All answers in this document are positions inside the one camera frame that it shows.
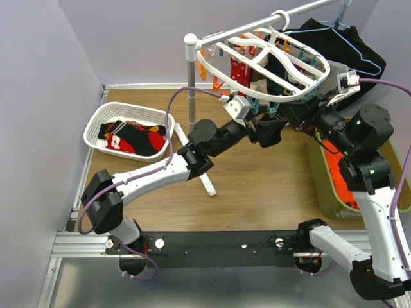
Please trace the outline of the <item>white round sock hanger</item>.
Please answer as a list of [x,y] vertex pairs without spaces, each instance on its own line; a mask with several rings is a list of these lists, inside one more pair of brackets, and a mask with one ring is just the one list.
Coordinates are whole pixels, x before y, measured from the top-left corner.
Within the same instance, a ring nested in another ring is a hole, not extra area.
[[[215,33],[203,39],[197,39],[195,40],[197,60],[207,71],[217,76],[218,79],[222,80],[229,85],[230,88],[237,90],[238,92],[269,102],[296,102],[314,91],[327,78],[330,72],[330,67],[328,61],[319,52],[285,34],[285,30],[288,28],[289,23],[289,13],[284,10],[277,10],[266,19],[240,26],[232,30]],[[276,46],[277,39],[281,39],[289,45],[298,47],[302,52],[311,55],[313,60],[321,63],[322,68],[317,69],[315,66],[298,59],[298,57],[283,51],[280,47]],[[261,51],[253,59],[248,59],[246,56],[241,55],[231,49],[228,45],[224,44],[223,42],[225,40],[239,46],[258,47]],[[265,75],[268,80],[287,90],[289,95],[275,96],[264,94],[240,85],[230,76],[211,65],[202,56],[201,50],[211,45],[215,45],[217,48],[235,57],[240,62],[247,64],[251,69]],[[260,64],[260,62],[268,55],[274,56],[274,58],[279,61],[287,72],[287,76],[291,78],[290,80],[270,72]]]

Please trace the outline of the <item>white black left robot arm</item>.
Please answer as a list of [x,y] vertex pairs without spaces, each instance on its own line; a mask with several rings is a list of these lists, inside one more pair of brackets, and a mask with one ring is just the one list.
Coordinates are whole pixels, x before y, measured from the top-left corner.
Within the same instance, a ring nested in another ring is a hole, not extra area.
[[177,182],[202,176],[213,167],[211,158],[236,145],[244,137],[263,142],[258,120],[231,120],[221,127],[210,119],[199,120],[188,135],[188,143],[161,160],[140,169],[110,175],[103,169],[94,174],[82,195],[81,218],[89,218],[96,234],[110,233],[128,253],[142,247],[137,224],[123,215],[123,208],[138,197]]

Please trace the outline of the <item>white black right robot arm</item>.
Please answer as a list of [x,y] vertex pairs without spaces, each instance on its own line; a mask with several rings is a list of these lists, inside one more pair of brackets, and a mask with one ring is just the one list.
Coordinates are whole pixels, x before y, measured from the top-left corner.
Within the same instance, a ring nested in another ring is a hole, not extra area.
[[371,246],[366,254],[342,239],[321,219],[300,223],[295,236],[305,252],[318,248],[348,273],[364,300],[390,300],[410,290],[410,250],[399,220],[394,175],[378,150],[394,133],[387,109],[368,104],[346,121],[325,101],[313,98],[280,108],[290,126],[311,136],[320,133],[343,155],[342,178],[362,214]]

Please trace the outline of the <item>teal clothes peg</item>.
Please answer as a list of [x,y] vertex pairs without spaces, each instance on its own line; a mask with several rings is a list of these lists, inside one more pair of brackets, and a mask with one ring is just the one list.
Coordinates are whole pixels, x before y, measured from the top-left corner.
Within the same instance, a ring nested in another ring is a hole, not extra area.
[[267,109],[265,115],[268,116],[270,119],[281,119],[281,116],[277,114],[279,109],[280,103],[278,102],[267,102],[266,103]]

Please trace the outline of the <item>black striped sock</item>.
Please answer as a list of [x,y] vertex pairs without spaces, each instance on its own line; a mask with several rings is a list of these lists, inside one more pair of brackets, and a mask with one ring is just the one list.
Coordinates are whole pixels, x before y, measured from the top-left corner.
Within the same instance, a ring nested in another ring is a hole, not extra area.
[[281,132],[288,124],[288,121],[276,116],[269,117],[265,114],[260,120],[259,125],[262,129],[259,144],[262,148],[268,148],[279,144],[282,140]]

